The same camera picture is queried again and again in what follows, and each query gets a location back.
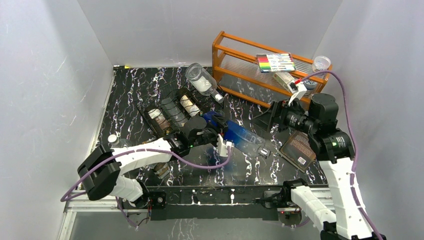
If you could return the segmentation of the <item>dark olive wine bottle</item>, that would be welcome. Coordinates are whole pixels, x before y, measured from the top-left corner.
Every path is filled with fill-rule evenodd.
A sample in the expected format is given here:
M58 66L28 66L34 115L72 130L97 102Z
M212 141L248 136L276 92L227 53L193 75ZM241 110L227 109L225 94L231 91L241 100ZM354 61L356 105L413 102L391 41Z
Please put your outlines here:
M181 106L186 110L190 117L201 117L203 112L197 106L197 100L194 95L186 88L182 87L176 92L177 100Z

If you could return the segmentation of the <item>blue glass bottle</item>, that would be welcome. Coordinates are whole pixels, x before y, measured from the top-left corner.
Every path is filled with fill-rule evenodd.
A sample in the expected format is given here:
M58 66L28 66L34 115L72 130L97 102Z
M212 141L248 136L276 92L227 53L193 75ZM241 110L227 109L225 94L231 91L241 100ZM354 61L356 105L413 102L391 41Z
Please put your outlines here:
M232 120L226 119L215 111L206 112L202 116L219 133L223 134L225 141L232 142L236 149L250 158L263 157L266 159L270 156L271 151L266 148L266 140L256 133L247 130Z

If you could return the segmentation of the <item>square clear liquor bottle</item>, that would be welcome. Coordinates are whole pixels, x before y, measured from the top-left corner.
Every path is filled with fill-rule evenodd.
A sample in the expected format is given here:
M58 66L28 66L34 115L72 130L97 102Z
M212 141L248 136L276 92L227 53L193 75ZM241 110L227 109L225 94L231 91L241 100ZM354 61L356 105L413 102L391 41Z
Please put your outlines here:
M155 163L151 168L159 179L164 179L170 173L170 167L167 162Z

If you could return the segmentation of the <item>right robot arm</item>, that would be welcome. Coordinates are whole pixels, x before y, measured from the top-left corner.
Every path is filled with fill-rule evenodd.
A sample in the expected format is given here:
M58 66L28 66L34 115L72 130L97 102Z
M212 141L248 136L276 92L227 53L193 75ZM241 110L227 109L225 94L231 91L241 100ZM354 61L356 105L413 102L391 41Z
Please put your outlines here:
M350 136L337 127L338 104L332 95L316 93L308 110L298 99L273 102L252 119L265 131L278 125L308 137L308 144L327 179L333 202L328 208L302 179L283 183L280 203L300 207L319 230L322 240L383 240L366 213L355 178L356 153Z

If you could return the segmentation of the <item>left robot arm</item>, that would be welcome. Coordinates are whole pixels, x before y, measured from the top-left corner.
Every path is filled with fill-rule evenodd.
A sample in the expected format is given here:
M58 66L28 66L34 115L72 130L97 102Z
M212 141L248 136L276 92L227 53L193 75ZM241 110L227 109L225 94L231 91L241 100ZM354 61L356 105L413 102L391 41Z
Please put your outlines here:
M198 169L221 168L230 161L234 148L231 141L223 138L225 130L227 126L215 129L203 117L195 116L180 129L149 143L121 148L100 144L78 167L79 183L90 201L113 196L144 208L150 200L146 185L126 177L126 173L148 165L168 163L173 158ZM192 148L208 144L225 158L223 163L196 165L183 158Z

